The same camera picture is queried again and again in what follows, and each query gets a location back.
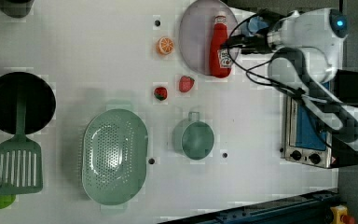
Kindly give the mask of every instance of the green object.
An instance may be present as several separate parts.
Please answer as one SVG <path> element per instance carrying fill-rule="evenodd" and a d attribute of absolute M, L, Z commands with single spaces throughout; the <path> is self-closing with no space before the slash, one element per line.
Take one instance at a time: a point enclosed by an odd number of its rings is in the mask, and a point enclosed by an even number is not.
<path fill-rule="evenodd" d="M 191 160 L 201 160 L 212 151 L 214 135 L 211 127 L 200 121 L 199 112 L 189 112 L 188 119 L 173 129 L 172 140 L 175 150 L 185 153 Z"/>
<path fill-rule="evenodd" d="M 141 189 L 146 178 L 147 129 L 126 109 L 97 116 L 83 142 L 82 182 L 95 202 L 117 205 Z"/>
<path fill-rule="evenodd" d="M 0 195 L 36 193 L 43 188 L 40 146 L 25 136 L 26 96 L 17 95 L 16 134 L 0 144 Z"/>
<path fill-rule="evenodd" d="M 6 208 L 14 203 L 16 200 L 16 195 L 0 195 L 0 209 Z"/>

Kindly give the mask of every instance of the frying pan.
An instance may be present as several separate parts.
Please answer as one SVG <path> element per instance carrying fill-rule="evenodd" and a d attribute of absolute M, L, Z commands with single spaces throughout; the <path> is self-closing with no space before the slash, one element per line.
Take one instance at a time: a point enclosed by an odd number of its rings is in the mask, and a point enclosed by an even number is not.
<path fill-rule="evenodd" d="M 56 100 L 51 87 L 30 73 L 14 72 L 0 77 L 0 130 L 16 132 L 17 92 L 22 82 L 26 97 L 25 133 L 36 133 L 53 118 Z"/>

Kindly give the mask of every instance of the small red object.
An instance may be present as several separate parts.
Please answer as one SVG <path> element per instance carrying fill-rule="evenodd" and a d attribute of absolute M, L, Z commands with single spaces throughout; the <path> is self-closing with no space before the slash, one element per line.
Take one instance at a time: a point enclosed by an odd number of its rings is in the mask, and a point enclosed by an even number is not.
<path fill-rule="evenodd" d="M 194 78 L 182 76 L 179 80 L 179 91 L 188 92 L 194 86 Z"/>
<path fill-rule="evenodd" d="M 157 87 L 155 89 L 154 94 L 155 94 L 155 97 L 157 99 L 159 99 L 160 101 L 163 101 L 163 100 L 167 99 L 167 97 L 168 97 L 168 92 L 167 92 L 167 89 L 165 89 L 165 87 Z"/>
<path fill-rule="evenodd" d="M 341 221 L 345 224 L 356 224 L 356 220 L 354 219 L 354 217 L 347 216 L 347 215 L 342 215 Z"/>
<path fill-rule="evenodd" d="M 226 12 L 220 11 L 214 19 L 213 36 L 209 52 L 209 69 L 214 77 L 228 77 L 231 72 L 232 61 L 228 49 L 221 49 L 221 45 L 228 39 Z"/>

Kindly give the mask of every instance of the toaster oven knob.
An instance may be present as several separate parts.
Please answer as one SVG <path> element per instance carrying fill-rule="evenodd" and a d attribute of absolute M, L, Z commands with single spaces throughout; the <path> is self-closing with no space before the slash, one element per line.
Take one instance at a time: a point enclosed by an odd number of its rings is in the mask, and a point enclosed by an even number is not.
<path fill-rule="evenodd" d="M 318 164 L 319 162 L 321 162 L 321 157 L 318 154 L 310 155 L 309 159 L 313 164 Z"/>
<path fill-rule="evenodd" d="M 301 159 L 301 152 L 295 150 L 290 156 L 295 160 L 299 161 Z"/>

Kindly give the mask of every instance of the strawberry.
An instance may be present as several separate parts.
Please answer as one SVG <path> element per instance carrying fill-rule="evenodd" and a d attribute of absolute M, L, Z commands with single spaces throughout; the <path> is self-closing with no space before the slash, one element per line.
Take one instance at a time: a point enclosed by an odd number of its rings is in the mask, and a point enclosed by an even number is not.
<path fill-rule="evenodd" d="M 194 78 L 182 76 L 179 80 L 179 91 L 188 92 L 194 86 Z"/>
<path fill-rule="evenodd" d="M 168 97 L 167 89 L 165 89 L 165 87 L 157 87 L 155 89 L 155 96 L 160 101 L 167 99 L 167 97 Z"/>

